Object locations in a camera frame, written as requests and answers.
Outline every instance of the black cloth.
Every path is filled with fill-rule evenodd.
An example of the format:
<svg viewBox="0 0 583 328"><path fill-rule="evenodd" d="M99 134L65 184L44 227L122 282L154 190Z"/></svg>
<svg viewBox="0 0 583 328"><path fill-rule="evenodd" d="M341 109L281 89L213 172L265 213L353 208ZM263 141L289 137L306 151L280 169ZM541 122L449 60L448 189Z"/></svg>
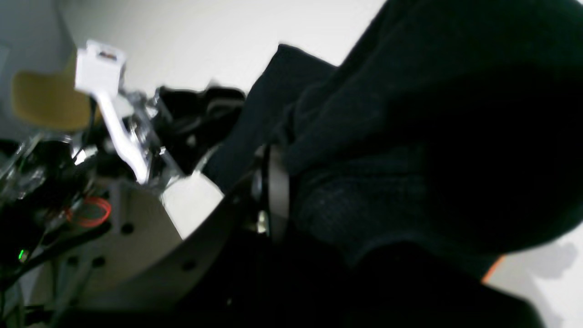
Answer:
<svg viewBox="0 0 583 328"><path fill-rule="evenodd" d="M51 326L543 327L528 303L410 243L376 249L346 270L330 247L314 239L290 238L276 252L251 239L231 238L173 311L72 306L55 315Z"/></svg>
<svg viewBox="0 0 583 328"><path fill-rule="evenodd" d="M291 219L348 265L413 242L483 274L581 221L581 22L574 0L391 0L340 67L280 46L205 173L228 190L281 144Z"/></svg>

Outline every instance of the gray wall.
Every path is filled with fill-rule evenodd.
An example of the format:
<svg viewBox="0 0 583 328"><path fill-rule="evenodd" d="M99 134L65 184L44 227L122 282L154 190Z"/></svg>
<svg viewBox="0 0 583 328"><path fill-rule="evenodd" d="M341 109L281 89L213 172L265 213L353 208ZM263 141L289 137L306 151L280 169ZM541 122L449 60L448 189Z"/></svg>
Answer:
<svg viewBox="0 0 583 328"><path fill-rule="evenodd" d="M0 138L21 139L30 127L12 115L12 77L22 70L60 71L74 46L54 0L0 0L0 43L10 48L0 72Z"/></svg>

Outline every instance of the yellow chair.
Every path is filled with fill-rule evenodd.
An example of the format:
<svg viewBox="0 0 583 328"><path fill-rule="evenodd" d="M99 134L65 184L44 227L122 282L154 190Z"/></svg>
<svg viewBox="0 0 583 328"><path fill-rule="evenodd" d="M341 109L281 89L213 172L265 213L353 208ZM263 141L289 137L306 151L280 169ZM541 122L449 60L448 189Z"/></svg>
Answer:
<svg viewBox="0 0 583 328"><path fill-rule="evenodd" d="M89 98L74 90L76 56L62 72L43 75L19 72L12 79L14 115L25 122L45 128L74 132L89 124ZM96 112L96 121L100 112Z"/></svg>

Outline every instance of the mounting hole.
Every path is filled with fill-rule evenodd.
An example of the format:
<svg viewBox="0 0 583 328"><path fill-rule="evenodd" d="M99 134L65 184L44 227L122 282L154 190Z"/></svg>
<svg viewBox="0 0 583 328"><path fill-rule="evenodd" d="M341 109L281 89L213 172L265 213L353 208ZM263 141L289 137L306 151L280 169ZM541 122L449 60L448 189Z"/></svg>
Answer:
<svg viewBox="0 0 583 328"><path fill-rule="evenodd" d="M79 258L76 256L69 256L67 259L67 264L72 267L77 266L79 264Z"/></svg>
<svg viewBox="0 0 583 328"><path fill-rule="evenodd" d="M91 261L91 266L94 268L100 268L102 266L106 265L106 258L103 256L100 257L96 257L95 259L93 259L93 261Z"/></svg>
<svg viewBox="0 0 583 328"><path fill-rule="evenodd" d="M132 232L134 232L134 225L131 223L126 223L121 227L121 234L122 235L130 235Z"/></svg>
<svg viewBox="0 0 583 328"><path fill-rule="evenodd" d="M196 262L188 261L182 265L182 270L183 271L190 271L190 270L194 269L195 267L196 267Z"/></svg>

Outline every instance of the screw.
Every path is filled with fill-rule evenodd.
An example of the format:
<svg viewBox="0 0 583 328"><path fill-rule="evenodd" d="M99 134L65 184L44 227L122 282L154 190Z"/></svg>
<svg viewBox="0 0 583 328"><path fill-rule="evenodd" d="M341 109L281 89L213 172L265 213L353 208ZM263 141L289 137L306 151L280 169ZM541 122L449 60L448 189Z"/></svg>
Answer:
<svg viewBox="0 0 583 328"><path fill-rule="evenodd" d="M267 213L260 211L257 218L257 233L265 233L267 231Z"/></svg>
<svg viewBox="0 0 583 328"><path fill-rule="evenodd" d="M187 139L186 139L186 144L190 147L190 148L194 148L196 147L196 136L194 136L194 134L191 134Z"/></svg>

